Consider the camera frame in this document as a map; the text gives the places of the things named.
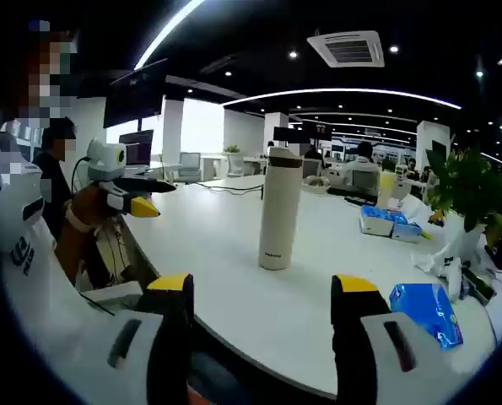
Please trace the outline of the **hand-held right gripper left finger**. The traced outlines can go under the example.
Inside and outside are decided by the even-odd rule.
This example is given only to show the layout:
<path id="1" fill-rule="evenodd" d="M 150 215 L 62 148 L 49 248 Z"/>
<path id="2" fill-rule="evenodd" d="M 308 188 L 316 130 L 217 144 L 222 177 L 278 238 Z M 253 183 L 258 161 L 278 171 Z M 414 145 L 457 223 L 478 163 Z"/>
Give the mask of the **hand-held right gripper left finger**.
<path id="1" fill-rule="evenodd" d="M 90 404 L 187 404 L 194 319 L 191 274 L 90 291 L 110 322 L 91 346 Z"/>

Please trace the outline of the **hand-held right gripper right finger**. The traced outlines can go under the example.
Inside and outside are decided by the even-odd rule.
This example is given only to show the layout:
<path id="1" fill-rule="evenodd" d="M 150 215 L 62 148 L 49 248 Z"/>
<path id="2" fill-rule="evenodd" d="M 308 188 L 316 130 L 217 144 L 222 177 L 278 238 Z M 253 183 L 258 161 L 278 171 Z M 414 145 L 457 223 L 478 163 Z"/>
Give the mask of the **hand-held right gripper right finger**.
<path id="1" fill-rule="evenodd" d="M 331 324 L 338 404 L 446 404 L 462 387 L 436 339 L 364 278 L 332 277 Z"/>

